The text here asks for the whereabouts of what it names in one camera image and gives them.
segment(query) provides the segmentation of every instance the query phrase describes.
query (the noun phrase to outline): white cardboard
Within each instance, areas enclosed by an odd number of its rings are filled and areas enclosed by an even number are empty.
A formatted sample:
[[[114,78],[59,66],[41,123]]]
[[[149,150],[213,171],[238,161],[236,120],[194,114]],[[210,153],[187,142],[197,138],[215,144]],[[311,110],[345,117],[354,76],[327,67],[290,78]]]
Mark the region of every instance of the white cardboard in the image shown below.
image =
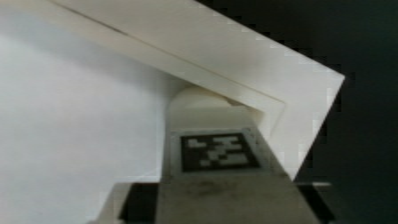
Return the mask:
[[[9,2],[265,112],[259,130],[293,178],[338,94],[341,74],[194,0]]]

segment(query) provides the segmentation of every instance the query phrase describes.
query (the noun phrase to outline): white backdrop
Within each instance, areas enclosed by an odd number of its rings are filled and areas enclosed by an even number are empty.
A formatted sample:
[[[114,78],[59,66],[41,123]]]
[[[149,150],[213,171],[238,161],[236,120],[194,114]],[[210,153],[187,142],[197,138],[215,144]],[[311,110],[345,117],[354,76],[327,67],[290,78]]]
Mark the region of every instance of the white backdrop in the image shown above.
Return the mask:
[[[0,5],[0,223],[85,224],[116,183],[158,180],[185,86]]]

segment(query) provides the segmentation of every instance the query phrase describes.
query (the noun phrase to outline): black background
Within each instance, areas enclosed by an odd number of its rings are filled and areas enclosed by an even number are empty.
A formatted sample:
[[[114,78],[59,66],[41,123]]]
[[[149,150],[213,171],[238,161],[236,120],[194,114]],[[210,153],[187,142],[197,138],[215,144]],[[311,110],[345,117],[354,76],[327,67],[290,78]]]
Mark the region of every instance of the black background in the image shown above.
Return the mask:
[[[398,1],[199,2],[347,76],[297,181],[334,184],[361,223],[398,223]]]

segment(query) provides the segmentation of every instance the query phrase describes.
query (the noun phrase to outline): white surface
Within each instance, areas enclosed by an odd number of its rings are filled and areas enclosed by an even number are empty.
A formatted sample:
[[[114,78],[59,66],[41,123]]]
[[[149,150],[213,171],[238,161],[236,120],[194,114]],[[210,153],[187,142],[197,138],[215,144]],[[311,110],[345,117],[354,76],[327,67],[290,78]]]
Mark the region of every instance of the white surface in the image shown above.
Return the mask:
[[[85,224],[116,183],[158,179],[183,86],[0,5],[0,223]]]
[[[343,75],[194,0],[2,1],[265,112],[259,130],[293,178]]]

